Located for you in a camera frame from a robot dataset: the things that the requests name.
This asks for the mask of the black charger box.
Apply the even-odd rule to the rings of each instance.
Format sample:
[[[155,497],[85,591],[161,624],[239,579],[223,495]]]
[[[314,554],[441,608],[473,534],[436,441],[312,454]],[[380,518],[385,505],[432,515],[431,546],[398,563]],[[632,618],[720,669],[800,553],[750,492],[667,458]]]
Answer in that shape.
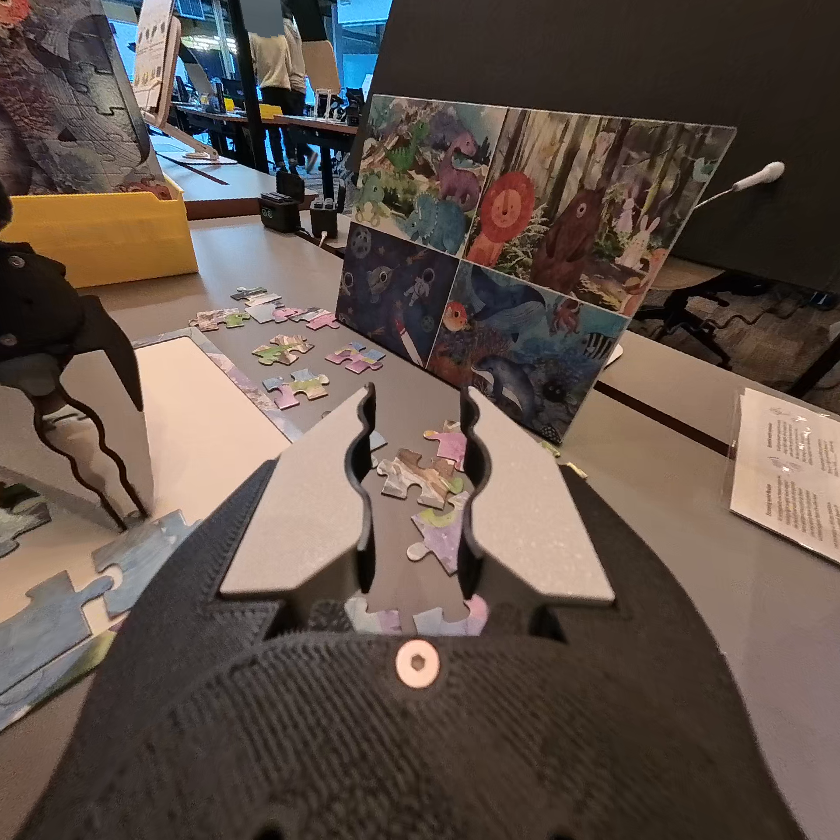
[[[301,230],[300,211],[306,189],[296,173],[276,171],[276,189],[259,196],[259,216],[263,226],[280,234],[296,235]]]

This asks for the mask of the black divider panel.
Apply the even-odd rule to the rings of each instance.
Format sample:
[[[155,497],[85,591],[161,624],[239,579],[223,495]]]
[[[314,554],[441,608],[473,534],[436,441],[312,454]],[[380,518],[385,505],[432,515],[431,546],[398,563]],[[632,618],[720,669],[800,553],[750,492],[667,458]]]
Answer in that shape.
[[[371,93],[737,134],[677,256],[838,291],[838,1],[393,2]]]

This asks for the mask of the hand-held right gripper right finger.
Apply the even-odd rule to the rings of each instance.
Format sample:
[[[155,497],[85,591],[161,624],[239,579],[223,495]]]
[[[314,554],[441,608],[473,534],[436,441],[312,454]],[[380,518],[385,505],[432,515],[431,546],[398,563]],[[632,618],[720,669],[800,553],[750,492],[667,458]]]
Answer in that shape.
[[[464,600],[610,609],[616,593],[556,458],[470,385],[459,400],[465,476],[459,589]]]

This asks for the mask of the ocean picture puzzle board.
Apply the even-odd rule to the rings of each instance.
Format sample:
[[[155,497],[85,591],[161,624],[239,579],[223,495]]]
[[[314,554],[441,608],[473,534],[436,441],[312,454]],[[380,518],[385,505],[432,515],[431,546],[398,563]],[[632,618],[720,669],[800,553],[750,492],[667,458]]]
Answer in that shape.
[[[178,197],[101,2],[1,2],[1,179],[9,196]]]

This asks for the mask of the black office chair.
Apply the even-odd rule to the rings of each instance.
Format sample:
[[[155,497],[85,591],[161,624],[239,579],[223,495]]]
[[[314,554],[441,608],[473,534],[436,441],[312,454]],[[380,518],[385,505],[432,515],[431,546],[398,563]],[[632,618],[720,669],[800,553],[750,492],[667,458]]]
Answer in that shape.
[[[730,371],[732,359],[715,338],[717,328],[688,309],[692,298],[703,298],[726,308],[729,303],[720,298],[720,294],[725,291],[729,291],[727,285],[717,280],[709,280],[696,287],[672,290],[664,303],[640,307],[634,319],[638,322],[660,322],[653,333],[652,340],[655,342],[682,330],[718,358],[718,367]]]

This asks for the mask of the dark background work table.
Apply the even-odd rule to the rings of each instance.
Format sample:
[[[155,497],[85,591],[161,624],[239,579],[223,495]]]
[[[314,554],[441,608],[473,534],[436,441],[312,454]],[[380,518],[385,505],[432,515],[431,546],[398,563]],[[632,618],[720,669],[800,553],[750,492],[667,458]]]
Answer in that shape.
[[[207,133],[211,146],[222,155],[232,152],[233,159],[242,165],[256,169],[252,143],[249,137],[249,121],[239,112],[207,112],[183,103],[171,106],[171,116],[183,130]],[[327,166],[331,165],[333,151],[347,154],[352,151],[358,128],[341,121],[313,117],[288,117],[281,113],[262,117],[265,130],[277,128],[287,130],[290,138],[317,148],[325,154]]]

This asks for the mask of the blue triceratops body puzzle piece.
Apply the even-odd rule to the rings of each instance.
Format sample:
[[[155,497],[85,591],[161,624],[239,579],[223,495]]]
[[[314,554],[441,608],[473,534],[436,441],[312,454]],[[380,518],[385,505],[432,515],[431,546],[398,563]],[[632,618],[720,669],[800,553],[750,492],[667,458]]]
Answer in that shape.
[[[1,692],[88,639],[83,606],[113,586],[113,578],[103,575],[77,591],[63,570],[28,590],[26,607],[1,622]]]

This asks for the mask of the blue spiked back puzzle piece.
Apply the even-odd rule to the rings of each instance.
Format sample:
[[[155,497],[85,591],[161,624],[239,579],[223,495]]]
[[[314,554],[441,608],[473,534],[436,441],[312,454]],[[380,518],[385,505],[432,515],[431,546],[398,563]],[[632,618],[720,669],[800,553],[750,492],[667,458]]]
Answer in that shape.
[[[155,520],[136,520],[126,532],[91,553],[97,572],[118,568],[121,573],[119,585],[103,596],[108,618],[134,607],[146,586],[200,522],[188,523],[181,509]]]

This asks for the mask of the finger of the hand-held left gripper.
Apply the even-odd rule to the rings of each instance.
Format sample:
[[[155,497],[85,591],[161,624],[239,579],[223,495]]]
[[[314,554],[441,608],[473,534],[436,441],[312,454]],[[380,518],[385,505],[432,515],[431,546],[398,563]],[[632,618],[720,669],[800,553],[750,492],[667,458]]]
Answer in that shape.
[[[62,389],[96,430],[82,475],[100,475],[101,489],[114,508],[129,501],[128,511],[147,519],[154,506],[154,478],[137,357],[98,297],[81,296],[80,306],[83,323],[70,342]]]
[[[3,479],[26,484],[79,516],[118,532],[127,528],[77,461],[48,438],[43,417],[23,392],[1,394],[1,468]]]

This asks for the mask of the yellow plastic bin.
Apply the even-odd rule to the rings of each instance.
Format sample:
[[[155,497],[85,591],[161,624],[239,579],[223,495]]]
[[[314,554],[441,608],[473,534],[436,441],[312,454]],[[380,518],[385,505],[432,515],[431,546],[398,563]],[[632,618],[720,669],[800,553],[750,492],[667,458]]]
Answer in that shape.
[[[76,289],[198,271],[181,198],[152,192],[13,196],[2,240],[66,267]]]

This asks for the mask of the white puzzle tray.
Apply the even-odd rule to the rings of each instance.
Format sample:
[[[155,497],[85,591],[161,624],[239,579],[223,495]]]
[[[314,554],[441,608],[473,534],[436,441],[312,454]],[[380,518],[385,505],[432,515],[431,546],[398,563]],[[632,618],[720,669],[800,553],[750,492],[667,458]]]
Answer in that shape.
[[[258,466],[289,446],[276,425],[282,415],[197,331],[148,343],[136,354],[154,478],[150,520],[181,509],[188,523],[202,521]],[[113,588],[121,581],[118,568],[100,574],[91,561],[93,551],[121,533],[46,503],[51,522],[19,537],[18,548],[2,559],[2,621],[26,607],[28,590],[61,571],[77,591],[103,575],[113,578]],[[110,619],[103,596],[83,606],[88,639],[2,693],[1,729],[85,678],[107,657],[129,612]]]

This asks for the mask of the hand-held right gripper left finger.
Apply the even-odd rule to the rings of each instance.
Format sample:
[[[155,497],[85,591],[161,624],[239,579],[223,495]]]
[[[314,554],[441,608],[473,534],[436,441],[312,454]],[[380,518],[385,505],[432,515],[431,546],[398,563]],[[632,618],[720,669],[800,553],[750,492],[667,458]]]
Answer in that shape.
[[[278,599],[294,617],[368,594],[375,578],[371,497],[375,385],[364,384],[286,449],[220,584],[234,602]]]

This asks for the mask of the laminated instruction sheet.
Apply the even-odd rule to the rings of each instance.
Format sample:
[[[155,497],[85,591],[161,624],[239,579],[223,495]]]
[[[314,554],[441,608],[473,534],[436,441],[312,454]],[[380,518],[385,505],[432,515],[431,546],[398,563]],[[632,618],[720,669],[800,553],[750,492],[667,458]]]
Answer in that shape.
[[[730,454],[730,512],[839,565],[838,417],[748,388]]]

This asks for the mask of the wooden stool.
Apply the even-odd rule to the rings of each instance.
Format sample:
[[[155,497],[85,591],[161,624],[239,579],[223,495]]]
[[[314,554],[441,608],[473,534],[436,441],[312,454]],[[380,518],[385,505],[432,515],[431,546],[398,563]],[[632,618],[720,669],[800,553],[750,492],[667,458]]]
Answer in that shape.
[[[677,291],[713,280],[724,273],[723,269],[703,266],[676,257],[668,257],[659,268],[649,289],[659,291]]]

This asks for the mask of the brown wooden desk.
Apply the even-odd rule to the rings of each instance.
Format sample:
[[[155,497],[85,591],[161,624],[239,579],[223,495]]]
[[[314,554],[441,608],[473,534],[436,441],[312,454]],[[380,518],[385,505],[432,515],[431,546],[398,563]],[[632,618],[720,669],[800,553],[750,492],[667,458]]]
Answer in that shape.
[[[189,222],[257,217],[263,193],[277,190],[277,175],[246,165],[184,161],[186,147],[161,138],[155,152],[163,173],[182,190]]]

